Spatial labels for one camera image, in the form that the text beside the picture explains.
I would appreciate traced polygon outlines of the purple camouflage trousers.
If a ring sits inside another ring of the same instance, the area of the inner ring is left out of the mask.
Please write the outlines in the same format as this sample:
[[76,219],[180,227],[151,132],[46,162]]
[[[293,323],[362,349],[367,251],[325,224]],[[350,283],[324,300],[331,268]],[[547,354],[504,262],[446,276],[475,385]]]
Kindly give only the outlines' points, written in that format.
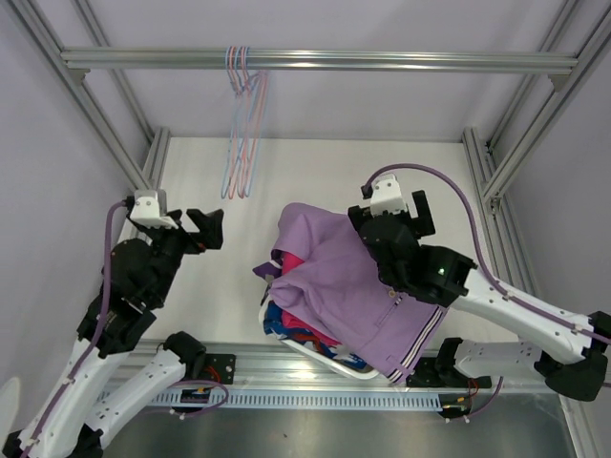
[[266,283],[266,287],[263,292],[263,297],[260,303],[260,306],[263,306],[263,304],[268,298],[271,283],[283,274],[283,263],[281,260],[270,260],[255,267],[253,269],[253,273],[258,278],[264,280]]

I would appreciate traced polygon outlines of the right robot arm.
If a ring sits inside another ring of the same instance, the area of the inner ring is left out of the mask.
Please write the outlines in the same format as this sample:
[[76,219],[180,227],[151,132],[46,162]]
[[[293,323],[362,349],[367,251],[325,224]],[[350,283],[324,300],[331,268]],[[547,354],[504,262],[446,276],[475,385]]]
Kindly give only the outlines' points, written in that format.
[[608,366],[608,315],[570,314],[494,277],[483,262],[420,243],[434,232],[422,191],[412,195],[417,217],[410,215],[394,182],[363,186],[362,194],[369,205],[349,208],[348,217],[381,283],[420,302],[471,313],[519,337],[512,343],[445,340],[434,363],[439,382],[526,379],[577,401],[597,398]]

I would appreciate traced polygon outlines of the lilac purple trousers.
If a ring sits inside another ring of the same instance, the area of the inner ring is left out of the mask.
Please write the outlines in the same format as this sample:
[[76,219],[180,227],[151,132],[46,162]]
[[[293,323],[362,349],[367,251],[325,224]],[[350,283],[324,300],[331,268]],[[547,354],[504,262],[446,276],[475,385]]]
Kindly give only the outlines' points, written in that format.
[[279,260],[280,251],[304,260],[299,273],[325,303],[325,321],[341,344],[391,383],[405,383],[445,310],[381,283],[345,215],[289,203],[278,229],[270,260]]

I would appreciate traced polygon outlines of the blue white patterned trousers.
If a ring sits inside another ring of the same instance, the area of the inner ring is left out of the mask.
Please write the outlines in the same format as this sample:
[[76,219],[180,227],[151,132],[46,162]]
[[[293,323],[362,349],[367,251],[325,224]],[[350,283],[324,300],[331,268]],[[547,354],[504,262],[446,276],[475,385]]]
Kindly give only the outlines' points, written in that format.
[[368,367],[362,358],[352,353],[345,345],[283,311],[273,301],[267,301],[261,312],[265,335],[280,341],[292,341],[350,369],[361,371]]

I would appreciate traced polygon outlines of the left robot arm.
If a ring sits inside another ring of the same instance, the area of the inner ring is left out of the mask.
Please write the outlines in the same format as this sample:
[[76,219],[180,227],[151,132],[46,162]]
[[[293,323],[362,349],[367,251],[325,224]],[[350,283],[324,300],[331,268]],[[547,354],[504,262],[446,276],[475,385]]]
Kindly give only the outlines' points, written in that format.
[[23,429],[11,431],[4,457],[100,457],[117,434],[159,393],[207,376],[205,346],[184,331],[170,335],[152,361],[108,397],[100,393],[136,349],[165,305],[186,255],[219,250],[224,212],[185,215],[196,231],[181,225],[173,211],[168,227],[156,228],[129,216],[147,240],[105,245],[103,281],[76,331],[72,354],[41,410]]

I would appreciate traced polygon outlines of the magenta trousers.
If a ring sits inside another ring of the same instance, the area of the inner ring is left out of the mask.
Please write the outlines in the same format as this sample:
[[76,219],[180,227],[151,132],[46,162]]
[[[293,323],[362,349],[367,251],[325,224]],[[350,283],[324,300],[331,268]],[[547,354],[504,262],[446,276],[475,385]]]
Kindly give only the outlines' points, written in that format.
[[299,273],[305,261],[292,253],[280,251],[280,262],[281,276],[272,287],[272,298],[286,316],[284,326],[308,331],[319,346],[339,346],[341,342],[325,321],[325,303]]

